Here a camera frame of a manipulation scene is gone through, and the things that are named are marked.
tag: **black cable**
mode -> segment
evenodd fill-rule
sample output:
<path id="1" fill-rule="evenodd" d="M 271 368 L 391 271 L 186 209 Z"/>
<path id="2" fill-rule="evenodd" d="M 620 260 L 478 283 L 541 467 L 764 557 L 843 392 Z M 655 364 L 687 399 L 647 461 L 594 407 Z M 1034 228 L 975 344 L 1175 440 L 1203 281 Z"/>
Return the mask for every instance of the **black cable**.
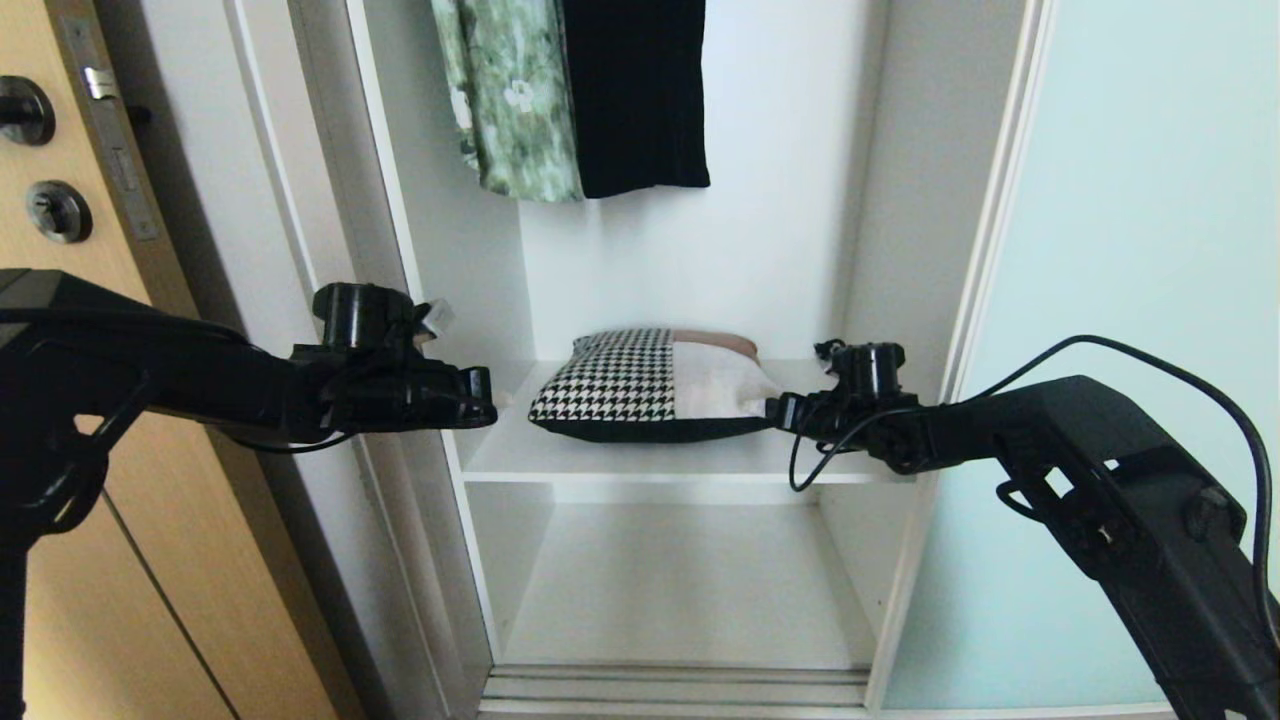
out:
<path id="1" fill-rule="evenodd" d="M 188 333 L 202 333 L 239 345 L 248 345 L 248 338 L 216 323 L 175 318 L 173 315 L 150 313 L 124 313 L 119 310 L 93 310 L 86 307 L 3 307 L 0 324 L 17 323 L 67 323 L 93 325 L 124 325 L 148 329 L 169 329 Z"/>
<path id="2" fill-rule="evenodd" d="M 326 447 L 333 447 L 335 445 L 347 442 L 348 439 L 356 437 L 356 433 L 342 433 L 340 436 L 326 439 L 324 442 L 317 442 L 315 445 L 298 445 L 298 446 L 275 446 L 275 445 L 259 445 L 256 442 L 250 442 L 247 439 L 239 439 L 233 437 L 232 442 L 236 445 L 244 446 L 250 450 L 256 450 L 259 452 L 270 452 L 271 455 L 302 455 L 303 452 L 315 452 L 317 450 L 325 450 Z"/>
<path id="3" fill-rule="evenodd" d="M 902 413 L 916 413 L 919 410 L 920 410 L 919 407 L 896 407 L 893 410 L 883 410 L 881 413 L 873 413 L 863 418 L 861 420 L 854 423 L 854 427 L 849 428 L 849 430 L 845 433 L 844 437 L 840 438 L 838 442 L 836 442 L 835 445 L 831 446 L 829 450 L 823 452 L 822 460 L 819 460 L 818 464 L 814 465 L 813 470 L 809 473 L 809 477 L 805 478 L 805 480 L 797 486 L 796 455 L 800 451 L 800 439 L 803 438 L 800 433 L 804 432 L 805 424 L 808 423 L 809 418 L 813 416 L 813 414 L 810 414 L 809 416 L 806 416 L 804 420 L 800 421 L 800 427 L 796 428 L 796 439 L 791 445 L 791 461 L 787 464 L 787 480 L 791 483 L 791 489 L 795 492 L 804 492 L 809 489 L 809 486 L 812 486 L 813 482 L 818 479 L 818 475 L 822 474 L 822 471 L 827 468 L 827 464 L 831 462 L 833 457 L 844 452 L 845 446 L 854 439 L 854 436 L 867 429 L 867 427 L 870 425 L 872 423 L 882 418 L 887 418 L 890 415 L 900 415 Z"/>
<path id="4" fill-rule="evenodd" d="M 960 405 L 978 400 L 979 397 L 988 397 L 991 395 L 995 395 L 996 392 L 1007 387 L 1010 383 L 1015 382 L 1016 379 L 1029 373 L 1033 368 L 1036 368 L 1044 360 L 1048 360 L 1050 357 L 1061 352 L 1066 347 L 1082 342 L 1100 345 L 1102 347 L 1115 350 L 1116 352 L 1128 355 L 1134 360 L 1146 363 L 1147 365 L 1151 365 L 1157 370 L 1162 370 L 1164 373 L 1167 373 L 1178 378 L 1179 380 L 1183 380 L 1184 383 L 1192 386 L 1193 388 L 1208 396 L 1210 400 L 1216 402 L 1219 407 L 1225 410 L 1226 414 L 1231 416 L 1231 420 L 1235 420 L 1235 425 L 1240 429 L 1240 433 L 1244 434 L 1244 442 L 1248 443 L 1249 446 L 1249 455 L 1253 457 L 1254 480 L 1257 483 L 1257 505 L 1253 511 L 1254 512 L 1253 601 L 1258 606 L 1258 615 L 1262 620 L 1262 628 L 1267 632 L 1267 635 L 1271 638 L 1271 642 L 1276 643 L 1276 646 L 1280 647 L 1280 630 L 1276 629 L 1276 619 L 1271 611 L 1271 602 L 1270 602 L 1271 593 L 1270 589 L 1267 588 L 1267 561 L 1268 561 L 1267 539 L 1271 537 L 1271 462 L 1267 460 L 1267 448 L 1266 445 L 1263 445 L 1262 442 L 1262 436 L 1258 433 L 1258 429 L 1253 425 L 1253 421 L 1249 420 L 1249 416 L 1244 414 L 1244 410 L 1242 410 L 1240 406 L 1236 405 L 1234 400 L 1228 397 L 1225 392 L 1217 389 L 1207 380 L 1192 374 L 1190 372 L 1184 370 L 1178 365 L 1174 365 L 1172 363 L 1169 363 L 1166 360 L 1161 360 L 1160 357 L 1156 357 L 1149 352 L 1138 350 L 1137 347 L 1133 347 L 1130 345 L 1125 345 L 1123 342 L 1106 338 L 1102 336 L 1078 334 L 1078 336 L 1071 336 L 1059 342 L 1057 345 L 1053 345 L 1044 352 L 1041 352 L 1039 355 L 1033 357 L 1029 363 L 1027 363 L 1021 368 L 1010 373 L 1002 380 L 979 392 L 978 395 L 960 402 Z"/>

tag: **hanging clothes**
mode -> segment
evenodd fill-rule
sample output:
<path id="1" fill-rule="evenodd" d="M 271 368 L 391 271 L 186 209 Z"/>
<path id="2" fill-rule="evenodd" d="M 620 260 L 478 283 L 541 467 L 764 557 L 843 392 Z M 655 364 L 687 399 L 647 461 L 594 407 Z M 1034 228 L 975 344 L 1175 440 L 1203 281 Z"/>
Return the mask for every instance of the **hanging clothes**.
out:
<path id="1" fill-rule="evenodd" d="M 562 0 L 562 9 L 584 193 L 708 187 L 705 0 Z"/>
<path id="2" fill-rule="evenodd" d="M 431 0 L 462 154 L 561 202 L 708 187 L 705 0 Z"/>
<path id="3" fill-rule="evenodd" d="M 581 200 L 556 0 L 431 0 L 463 160 L 485 190 Z"/>

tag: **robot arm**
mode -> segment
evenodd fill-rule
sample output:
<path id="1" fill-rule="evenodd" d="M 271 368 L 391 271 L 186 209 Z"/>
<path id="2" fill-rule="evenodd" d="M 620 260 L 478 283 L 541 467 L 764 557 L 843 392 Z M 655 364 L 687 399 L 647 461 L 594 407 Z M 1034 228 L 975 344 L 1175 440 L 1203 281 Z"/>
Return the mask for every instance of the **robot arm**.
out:
<path id="1" fill-rule="evenodd" d="M 1276 601 L 1265 585 L 1256 592 L 1240 552 L 1244 509 L 1199 462 L 1089 378 L 922 407 L 897 387 L 902 360 L 895 345 L 838 347 L 837 388 L 785 395 L 778 427 L 844 441 L 902 474 L 995 457 L 1010 478 L 1000 498 L 1102 585 L 1179 717 L 1277 717 L 1276 642 L 1257 598 L 1272 616 Z M 1053 469 L 1071 484 L 1061 496 L 1047 482 Z"/>
<path id="2" fill-rule="evenodd" d="M 0 717 L 22 716 L 27 551 L 88 515 L 143 410 L 273 443 L 497 420 L 485 368 L 417 352 L 426 306 L 332 284 L 314 310 L 323 343 L 284 360 L 65 273 L 0 270 Z M 79 415 L 101 423 L 82 433 Z"/>

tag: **wooden door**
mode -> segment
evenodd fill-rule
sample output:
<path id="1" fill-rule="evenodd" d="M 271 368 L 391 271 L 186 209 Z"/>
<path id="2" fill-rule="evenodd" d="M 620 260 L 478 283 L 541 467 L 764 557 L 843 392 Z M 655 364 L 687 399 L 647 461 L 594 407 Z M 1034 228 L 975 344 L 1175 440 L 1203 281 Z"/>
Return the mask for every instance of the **wooden door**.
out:
<path id="1" fill-rule="evenodd" d="M 88 0 L 0 3 L 0 74 L 37 83 L 56 118 L 46 145 L 0 140 L 0 268 L 64 269 L 193 316 L 110 69 Z M 50 179 L 83 196 L 83 242 L 28 220 L 27 190 Z M 106 488 L 32 552 L 29 717 L 364 716 L 252 454 L 147 414 Z"/>

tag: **cushion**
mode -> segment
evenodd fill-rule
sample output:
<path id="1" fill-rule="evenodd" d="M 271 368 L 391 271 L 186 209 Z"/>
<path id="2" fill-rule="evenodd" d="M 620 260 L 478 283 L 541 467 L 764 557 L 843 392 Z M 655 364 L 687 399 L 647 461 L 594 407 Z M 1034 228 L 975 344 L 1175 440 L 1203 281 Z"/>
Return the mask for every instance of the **cushion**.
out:
<path id="1" fill-rule="evenodd" d="M 698 442 L 771 427 L 781 388 L 755 345 L 724 333 L 611 331 L 573 341 L 573 356 L 529 410 L 534 424 L 591 442 Z"/>

